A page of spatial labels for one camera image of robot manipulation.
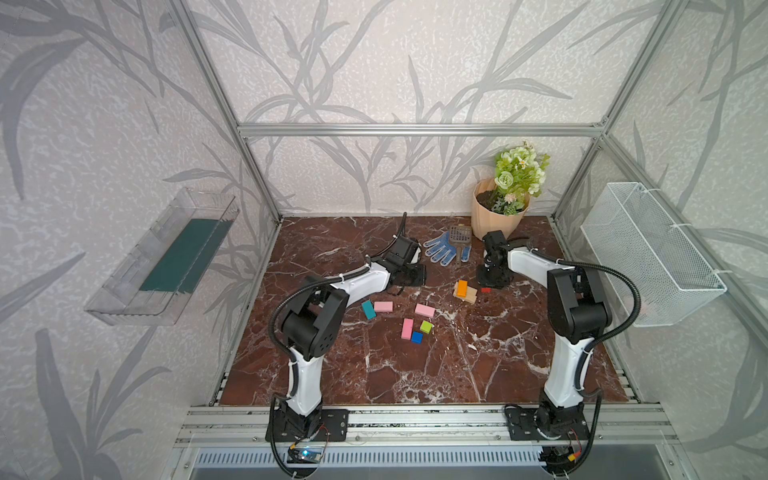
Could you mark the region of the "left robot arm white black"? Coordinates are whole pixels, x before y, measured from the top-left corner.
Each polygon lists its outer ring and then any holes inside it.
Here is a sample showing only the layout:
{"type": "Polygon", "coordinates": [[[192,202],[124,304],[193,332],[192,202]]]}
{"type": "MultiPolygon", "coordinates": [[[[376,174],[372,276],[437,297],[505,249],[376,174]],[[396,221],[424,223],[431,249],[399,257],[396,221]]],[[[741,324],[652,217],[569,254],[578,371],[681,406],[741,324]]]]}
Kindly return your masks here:
{"type": "Polygon", "coordinates": [[[350,272],[333,277],[309,275],[284,299],[268,321],[272,344],[288,359],[287,394],[270,403],[269,441],[301,441],[321,427],[321,376],[325,354],[338,337],[347,308],[393,286],[421,286],[426,266],[417,240],[406,234],[403,215],[390,243],[350,272]]]}

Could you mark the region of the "orange block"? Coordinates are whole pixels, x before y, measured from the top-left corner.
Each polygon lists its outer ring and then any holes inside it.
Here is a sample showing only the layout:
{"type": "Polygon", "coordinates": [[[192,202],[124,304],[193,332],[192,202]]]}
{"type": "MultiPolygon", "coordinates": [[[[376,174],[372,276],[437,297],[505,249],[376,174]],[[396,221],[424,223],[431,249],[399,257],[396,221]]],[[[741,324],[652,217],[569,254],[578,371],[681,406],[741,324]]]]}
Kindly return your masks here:
{"type": "Polygon", "coordinates": [[[456,283],[455,295],[458,298],[465,298],[468,294],[468,282],[465,280],[459,280],[456,283]]]}

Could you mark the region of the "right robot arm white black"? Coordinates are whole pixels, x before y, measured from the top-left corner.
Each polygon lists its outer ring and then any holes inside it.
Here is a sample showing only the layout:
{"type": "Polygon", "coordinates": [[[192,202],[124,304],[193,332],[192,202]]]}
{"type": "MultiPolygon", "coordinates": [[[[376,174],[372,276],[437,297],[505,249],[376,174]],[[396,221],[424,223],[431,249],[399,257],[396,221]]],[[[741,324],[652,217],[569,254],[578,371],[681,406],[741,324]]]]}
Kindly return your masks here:
{"type": "Polygon", "coordinates": [[[504,407],[513,440],[560,440],[573,431],[585,433],[585,400],[602,399],[602,392],[585,390],[589,361],[596,347],[627,330],[638,318],[642,300],[637,285],[625,274],[603,265],[551,258],[528,245],[525,238],[508,240],[499,231],[483,237],[484,260],[477,268],[482,287],[502,289],[516,275],[547,289],[547,315],[555,333],[555,348],[548,378],[538,406],[504,407]],[[632,307],[626,320],[614,329],[602,276],[623,283],[632,307]]]}

